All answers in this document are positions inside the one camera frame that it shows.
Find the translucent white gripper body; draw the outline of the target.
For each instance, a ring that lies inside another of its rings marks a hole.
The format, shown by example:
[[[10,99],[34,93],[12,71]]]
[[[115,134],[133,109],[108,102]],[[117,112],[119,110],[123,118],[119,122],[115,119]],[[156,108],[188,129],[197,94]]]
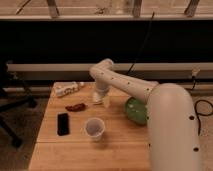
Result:
[[[103,96],[102,104],[104,105],[105,108],[108,108],[110,105],[110,100],[109,100],[109,96],[108,96],[109,90],[110,90],[110,88],[108,85],[97,84],[95,87],[95,91],[94,91]]]

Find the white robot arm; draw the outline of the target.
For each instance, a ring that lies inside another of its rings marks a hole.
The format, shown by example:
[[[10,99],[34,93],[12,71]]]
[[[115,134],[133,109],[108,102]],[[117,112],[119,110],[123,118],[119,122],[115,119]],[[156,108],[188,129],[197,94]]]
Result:
[[[151,171],[202,171],[198,119],[189,92],[174,83],[116,73],[113,65],[104,59],[90,68],[93,101],[100,103],[113,86],[145,103]]]

